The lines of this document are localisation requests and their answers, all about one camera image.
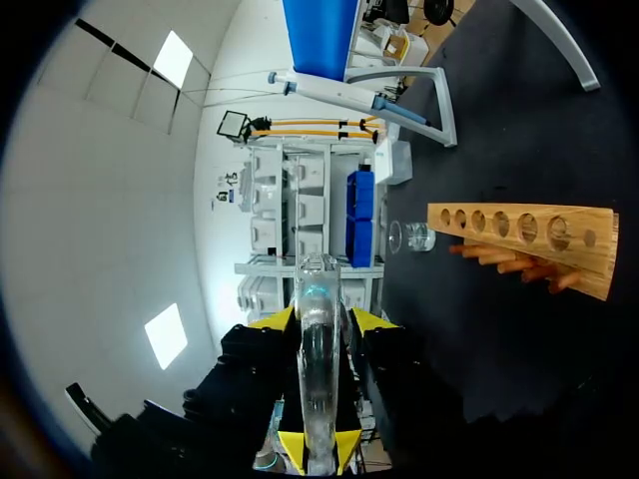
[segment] blue box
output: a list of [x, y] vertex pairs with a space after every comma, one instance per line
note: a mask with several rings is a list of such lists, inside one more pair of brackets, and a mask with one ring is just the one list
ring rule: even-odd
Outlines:
[[352, 267], [370, 267], [372, 222], [346, 217], [346, 256]]
[[346, 214], [356, 221], [372, 220], [374, 194], [373, 172], [354, 172], [348, 175]]

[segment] wooden test tube rack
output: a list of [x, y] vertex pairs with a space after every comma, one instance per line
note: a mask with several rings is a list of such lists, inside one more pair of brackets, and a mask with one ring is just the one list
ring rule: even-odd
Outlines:
[[500, 273], [549, 279], [606, 300], [617, 257], [619, 216], [603, 208], [558, 205], [430, 204], [428, 226], [464, 238], [451, 252], [496, 264]]

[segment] ceiling light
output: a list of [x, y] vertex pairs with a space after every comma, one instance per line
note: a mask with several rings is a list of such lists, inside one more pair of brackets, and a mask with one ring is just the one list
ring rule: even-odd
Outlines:
[[153, 68], [176, 87], [182, 88], [192, 58], [193, 52], [172, 30], [164, 42]]
[[160, 367], [166, 369], [187, 346], [178, 306], [173, 303], [144, 326]]

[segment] blue panel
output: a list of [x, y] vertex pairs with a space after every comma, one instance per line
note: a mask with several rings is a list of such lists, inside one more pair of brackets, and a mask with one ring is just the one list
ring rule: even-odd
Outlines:
[[358, 0], [284, 0], [296, 72], [343, 81]]
[[372, 222], [346, 217], [346, 256], [352, 267], [369, 267], [372, 250]]
[[354, 172], [346, 180], [346, 214], [354, 220], [372, 220], [375, 194], [373, 172]]

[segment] glass beaker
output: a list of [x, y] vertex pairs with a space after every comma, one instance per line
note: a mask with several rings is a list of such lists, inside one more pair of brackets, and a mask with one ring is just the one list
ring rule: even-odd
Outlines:
[[402, 244], [411, 251], [430, 251], [435, 247], [436, 232], [426, 223], [400, 223], [394, 221], [388, 230], [388, 247], [392, 254], [401, 249]]

